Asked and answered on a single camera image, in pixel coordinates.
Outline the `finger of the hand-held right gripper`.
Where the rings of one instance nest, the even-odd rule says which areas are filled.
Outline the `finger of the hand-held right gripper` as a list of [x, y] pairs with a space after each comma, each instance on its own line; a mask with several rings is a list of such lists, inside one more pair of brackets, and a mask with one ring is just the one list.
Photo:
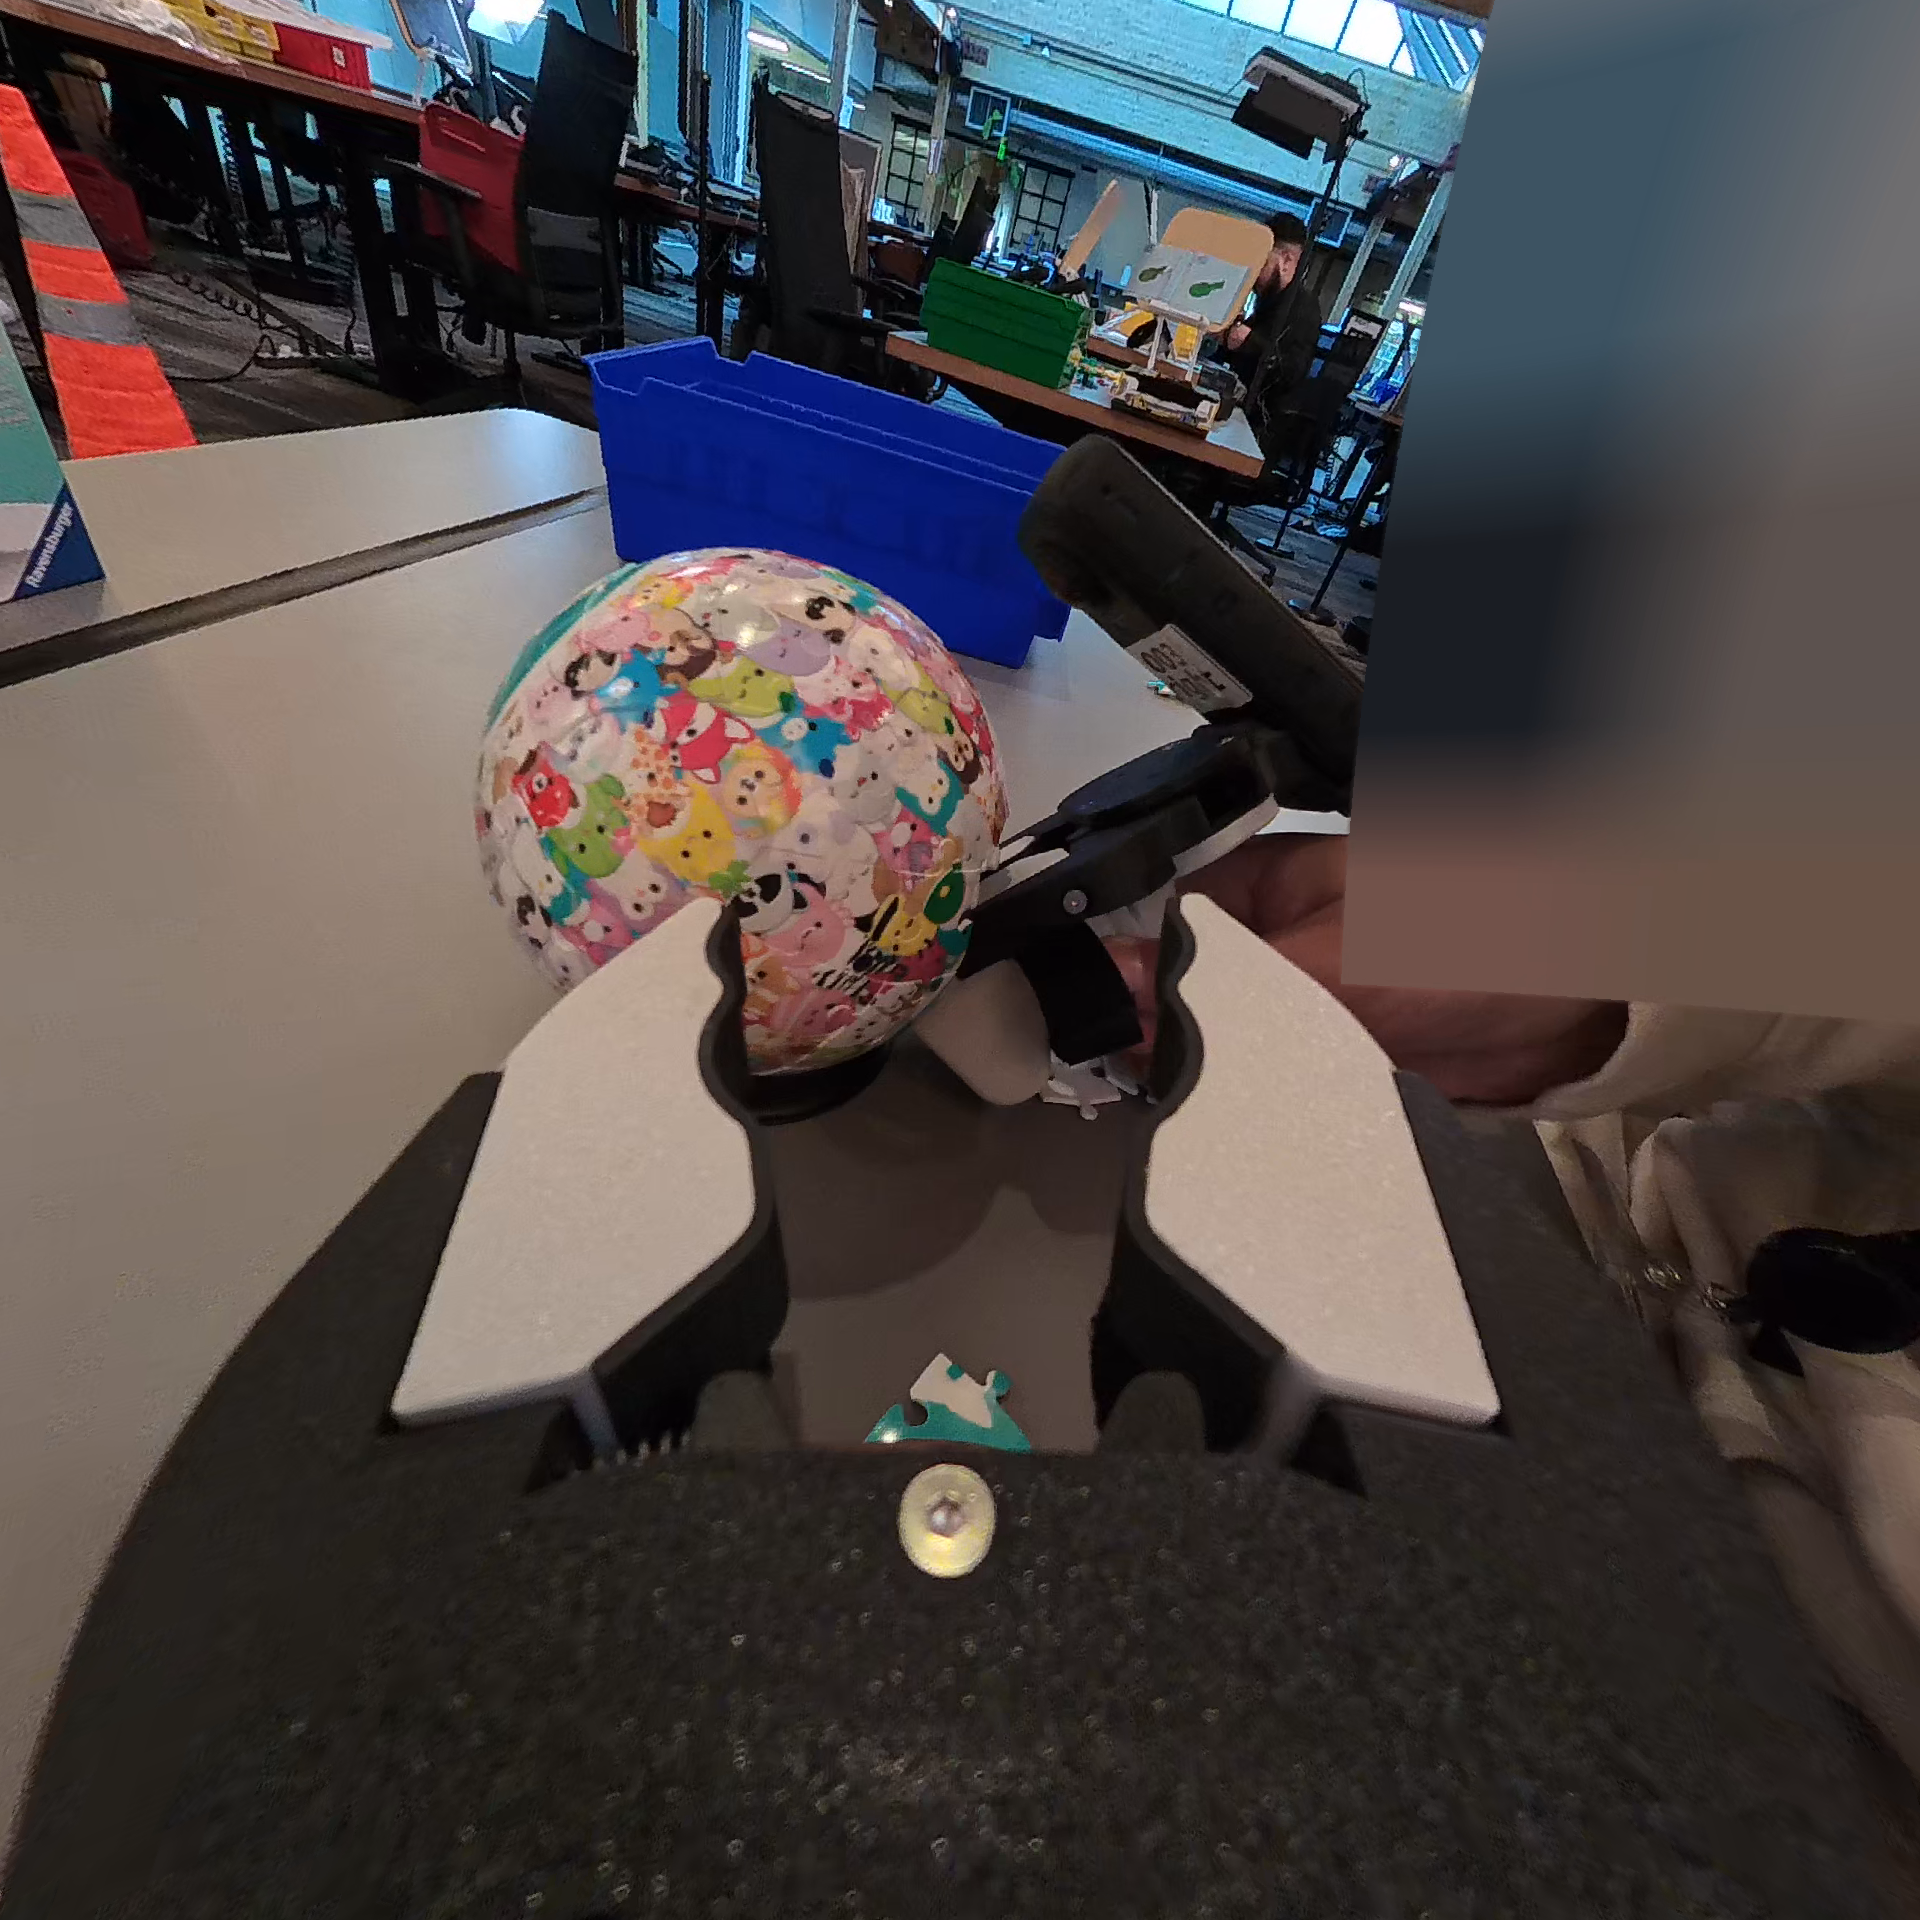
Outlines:
[[1164, 885], [1280, 811], [1283, 732], [1200, 727], [1076, 786], [998, 863], [997, 885]]

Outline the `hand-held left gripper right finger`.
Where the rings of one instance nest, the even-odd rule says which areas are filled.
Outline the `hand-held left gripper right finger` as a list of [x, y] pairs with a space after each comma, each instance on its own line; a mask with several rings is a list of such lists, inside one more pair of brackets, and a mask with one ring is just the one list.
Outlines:
[[1494, 1432], [1404, 1084], [1358, 1019], [1204, 897], [1158, 939], [1154, 1124], [1095, 1309], [1095, 1419], [1183, 1381], [1203, 1444], [1295, 1459], [1331, 1413]]

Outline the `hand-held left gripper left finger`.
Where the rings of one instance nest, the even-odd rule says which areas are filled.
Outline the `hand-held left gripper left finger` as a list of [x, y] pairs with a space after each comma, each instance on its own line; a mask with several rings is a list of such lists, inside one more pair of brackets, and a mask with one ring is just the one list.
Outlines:
[[786, 1315], [743, 1101], [735, 915], [695, 898], [512, 1050], [390, 1396], [403, 1428], [560, 1407], [591, 1456], [683, 1433]]

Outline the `black ball stand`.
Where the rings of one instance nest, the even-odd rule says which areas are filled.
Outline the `black ball stand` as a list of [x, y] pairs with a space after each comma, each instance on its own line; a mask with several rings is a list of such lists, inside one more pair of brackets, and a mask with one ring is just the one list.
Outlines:
[[884, 1043], [830, 1065], [813, 1065], [794, 1072], [750, 1072], [743, 1105], [757, 1122], [789, 1124], [813, 1121], [843, 1109], [851, 1099], [870, 1088], [893, 1057]]

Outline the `colourful puzzle ball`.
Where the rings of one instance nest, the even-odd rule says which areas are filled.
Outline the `colourful puzzle ball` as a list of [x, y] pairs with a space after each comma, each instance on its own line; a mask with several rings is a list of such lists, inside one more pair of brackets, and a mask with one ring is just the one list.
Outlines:
[[476, 770], [488, 892], [568, 993], [695, 898], [735, 913], [750, 1065], [813, 1072], [955, 978], [1008, 823], [991, 722], [933, 628], [836, 567], [618, 567], [528, 643]]

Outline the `teal white puzzle piece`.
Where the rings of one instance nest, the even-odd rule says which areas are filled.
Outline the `teal white puzzle piece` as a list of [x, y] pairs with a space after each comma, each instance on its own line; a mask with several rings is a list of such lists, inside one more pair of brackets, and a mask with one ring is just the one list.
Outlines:
[[1000, 1370], [972, 1376], [960, 1363], [938, 1352], [906, 1396], [878, 1418], [864, 1444], [973, 1447], [1027, 1453], [1034, 1447], [1004, 1407], [1011, 1391], [1013, 1381]]

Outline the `cardboard puzzle box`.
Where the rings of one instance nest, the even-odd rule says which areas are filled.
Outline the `cardboard puzzle box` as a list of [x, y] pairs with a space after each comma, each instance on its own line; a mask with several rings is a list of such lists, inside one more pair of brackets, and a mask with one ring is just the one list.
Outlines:
[[96, 586], [106, 567], [2, 335], [2, 604]]

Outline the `person's right hand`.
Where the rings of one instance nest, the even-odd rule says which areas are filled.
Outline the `person's right hand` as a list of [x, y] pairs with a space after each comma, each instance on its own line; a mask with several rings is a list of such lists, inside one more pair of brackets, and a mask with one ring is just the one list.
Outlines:
[[1347, 841], [1260, 834], [1181, 881], [1331, 993], [1389, 1064], [1443, 1098], [1525, 1109], [1604, 1068], [1626, 1039], [1621, 1002], [1389, 991], [1341, 978]]

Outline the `wooden top table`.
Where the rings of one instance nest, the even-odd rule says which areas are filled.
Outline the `wooden top table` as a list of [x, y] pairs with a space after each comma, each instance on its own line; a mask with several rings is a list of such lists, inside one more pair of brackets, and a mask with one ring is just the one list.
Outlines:
[[1207, 483], [1252, 484], [1264, 473], [1264, 455], [1243, 413], [1232, 413], [1207, 435], [1192, 435], [1151, 416], [1115, 411], [1103, 391], [1051, 391], [1034, 379], [986, 368], [927, 345], [922, 331], [892, 331], [882, 347], [888, 359], [941, 377], [994, 420], [1031, 440], [1069, 445], [1086, 436], [1103, 436], [1124, 443], [1141, 460], [1195, 471]]

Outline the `wooden document holder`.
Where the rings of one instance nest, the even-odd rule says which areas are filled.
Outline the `wooden document holder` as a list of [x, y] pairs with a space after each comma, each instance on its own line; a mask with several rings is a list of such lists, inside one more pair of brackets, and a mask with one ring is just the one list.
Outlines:
[[1266, 223], [1208, 209], [1180, 209], [1136, 266], [1128, 297], [1151, 315], [1146, 370], [1192, 368], [1200, 345], [1245, 308], [1274, 250]]

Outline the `green plastic bin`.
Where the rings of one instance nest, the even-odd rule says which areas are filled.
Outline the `green plastic bin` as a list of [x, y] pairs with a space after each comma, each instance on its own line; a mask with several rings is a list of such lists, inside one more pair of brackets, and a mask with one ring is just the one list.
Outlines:
[[1088, 306], [1036, 284], [938, 259], [922, 297], [927, 347], [1043, 386], [1071, 384], [1090, 331]]

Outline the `blue plastic bin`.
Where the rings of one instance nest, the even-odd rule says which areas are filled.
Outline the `blue plastic bin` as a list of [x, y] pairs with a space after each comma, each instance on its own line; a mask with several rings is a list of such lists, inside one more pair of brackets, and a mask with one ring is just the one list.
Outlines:
[[1020, 667], [1069, 611], [1016, 539], [1054, 443], [707, 338], [587, 356], [615, 553], [773, 549]]

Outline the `black studio light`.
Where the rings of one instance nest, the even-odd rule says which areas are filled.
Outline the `black studio light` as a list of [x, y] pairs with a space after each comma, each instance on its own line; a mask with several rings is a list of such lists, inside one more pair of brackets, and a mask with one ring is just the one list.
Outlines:
[[1261, 49], [1242, 74], [1232, 124], [1266, 145], [1309, 157], [1341, 157], [1362, 133], [1366, 103], [1356, 85]]

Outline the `black office chair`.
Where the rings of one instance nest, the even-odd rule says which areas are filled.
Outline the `black office chair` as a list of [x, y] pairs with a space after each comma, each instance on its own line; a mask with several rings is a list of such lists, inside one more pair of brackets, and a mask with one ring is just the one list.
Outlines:
[[815, 372], [878, 384], [884, 324], [868, 315], [848, 252], [839, 127], [759, 81], [752, 141], [759, 317], [767, 353]]
[[589, 353], [624, 343], [618, 165], [638, 81], [632, 52], [547, 15], [512, 192], [522, 315]]

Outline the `orange traffic cone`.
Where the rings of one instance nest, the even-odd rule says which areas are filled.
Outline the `orange traffic cone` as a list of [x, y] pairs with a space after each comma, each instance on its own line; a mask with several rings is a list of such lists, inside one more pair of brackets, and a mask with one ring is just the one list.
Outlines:
[[197, 445], [54, 148], [14, 85], [2, 85], [2, 168], [68, 455], [91, 463]]

